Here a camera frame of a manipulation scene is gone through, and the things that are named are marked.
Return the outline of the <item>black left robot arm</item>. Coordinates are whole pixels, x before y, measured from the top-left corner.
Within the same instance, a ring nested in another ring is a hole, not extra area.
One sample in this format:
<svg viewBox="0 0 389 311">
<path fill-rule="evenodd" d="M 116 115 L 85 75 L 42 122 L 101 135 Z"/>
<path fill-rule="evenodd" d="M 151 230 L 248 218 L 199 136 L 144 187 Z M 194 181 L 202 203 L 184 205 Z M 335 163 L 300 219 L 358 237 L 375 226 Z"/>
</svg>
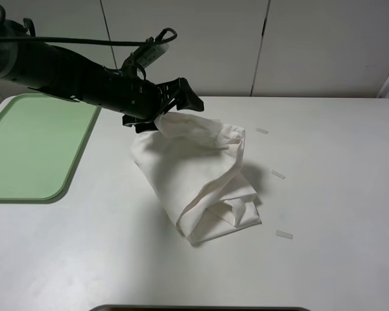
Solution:
<svg viewBox="0 0 389 311">
<path fill-rule="evenodd" d="M 149 38 L 120 69 L 97 64 L 77 52 L 29 36 L 32 21 L 0 21 L 0 79 L 70 102 L 85 102 L 123 114 L 136 132 L 155 130 L 154 121 L 172 108 L 203 111 L 204 103 L 185 78 L 154 84 L 145 69 L 167 45 Z"/>
</svg>

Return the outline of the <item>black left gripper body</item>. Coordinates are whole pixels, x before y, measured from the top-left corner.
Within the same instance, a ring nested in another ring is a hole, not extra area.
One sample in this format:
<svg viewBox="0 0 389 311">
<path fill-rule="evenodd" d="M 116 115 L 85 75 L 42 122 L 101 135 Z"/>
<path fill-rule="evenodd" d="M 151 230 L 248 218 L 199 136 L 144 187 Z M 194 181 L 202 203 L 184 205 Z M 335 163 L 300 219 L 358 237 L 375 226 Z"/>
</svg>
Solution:
<svg viewBox="0 0 389 311">
<path fill-rule="evenodd" d="M 153 84 L 148 80 L 125 76 L 119 70 L 108 71 L 108 109 L 130 119 L 131 125 L 148 123 L 178 103 L 182 79 Z"/>
</svg>

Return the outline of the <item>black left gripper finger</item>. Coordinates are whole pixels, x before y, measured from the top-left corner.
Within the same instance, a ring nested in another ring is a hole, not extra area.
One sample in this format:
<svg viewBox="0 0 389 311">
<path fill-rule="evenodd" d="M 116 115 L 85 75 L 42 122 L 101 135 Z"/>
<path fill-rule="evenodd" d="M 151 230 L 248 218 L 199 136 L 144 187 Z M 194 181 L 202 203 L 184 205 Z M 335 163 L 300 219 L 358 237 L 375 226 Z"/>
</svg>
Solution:
<svg viewBox="0 0 389 311">
<path fill-rule="evenodd" d="M 204 102 L 191 89 L 185 78 L 179 78 L 179 87 L 176 96 L 176 109 L 188 109 L 192 111 L 204 111 Z"/>
<path fill-rule="evenodd" d="M 143 119 L 136 119 L 136 121 L 137 124 L 134 125 L 136 133 L 158 131 L 158 128 L 154 123 L 155 119 L 150 119 L 149 121 Z"/>
</svg>

